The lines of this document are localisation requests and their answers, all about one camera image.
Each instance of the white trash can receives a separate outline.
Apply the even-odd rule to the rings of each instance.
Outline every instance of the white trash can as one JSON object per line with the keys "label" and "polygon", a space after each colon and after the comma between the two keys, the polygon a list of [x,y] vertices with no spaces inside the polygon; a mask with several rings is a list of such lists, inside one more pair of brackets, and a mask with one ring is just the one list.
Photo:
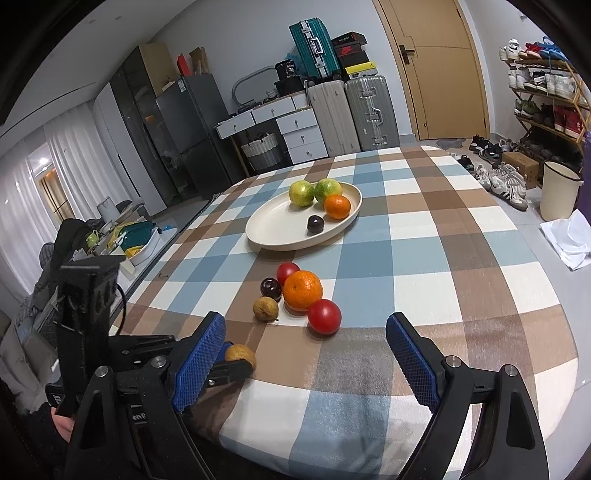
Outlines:
{"label": "white trash can", "polygon": [[570,168],[553,161],[544,164],[544,186],[540,213],[546,222],[569,218],[573,213],[581,176]]}

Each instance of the tangerine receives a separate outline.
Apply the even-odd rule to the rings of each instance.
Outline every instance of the tangerine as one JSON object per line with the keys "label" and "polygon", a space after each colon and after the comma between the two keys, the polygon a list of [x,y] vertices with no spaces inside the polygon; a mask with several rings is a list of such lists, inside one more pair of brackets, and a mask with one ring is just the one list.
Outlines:
{"label": "tangerine", "polygon": [[283,299],[294,310],[308,310],[323,293],[320,279],[307,270],[292,273],[283,284]]}
{"label": "tangerine", "polygon": [[324,201],[324,210],[335,220],[342,220],[349,216],[351,202],[342,195],[328,195]]}

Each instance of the ceiling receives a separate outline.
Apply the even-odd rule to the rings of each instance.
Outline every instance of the ceiling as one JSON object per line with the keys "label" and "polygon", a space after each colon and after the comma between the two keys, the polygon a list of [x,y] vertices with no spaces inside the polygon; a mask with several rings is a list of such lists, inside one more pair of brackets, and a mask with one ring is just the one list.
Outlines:
{"label": "ceiling", "polygon": [[106,0],[54,48],[0,128],[0,155],[66,110],[93,99],[133,48],[194,0]]}

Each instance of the refrigerator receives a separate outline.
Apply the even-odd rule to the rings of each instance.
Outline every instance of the refrigerator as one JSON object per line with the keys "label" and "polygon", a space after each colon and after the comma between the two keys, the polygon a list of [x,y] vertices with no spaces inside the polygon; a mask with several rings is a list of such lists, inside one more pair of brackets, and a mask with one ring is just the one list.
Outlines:
{"label": "refrigerator", "polygon": [[200,195],[209,198],[246,177],[234,148],[215,130],[230,115],[213,75],[183,76],[156,101]]}

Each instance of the teal suitcase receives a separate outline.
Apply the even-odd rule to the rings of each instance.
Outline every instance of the teal suitcase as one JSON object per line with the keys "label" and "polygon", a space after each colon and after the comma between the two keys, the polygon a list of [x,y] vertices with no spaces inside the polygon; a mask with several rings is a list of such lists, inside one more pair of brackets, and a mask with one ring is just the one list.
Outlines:
{"label": "teal suitcase", "polygon": [[308,77],[340,80],[340,64],[320,18],[302,20],[290,26],[290,31]]}

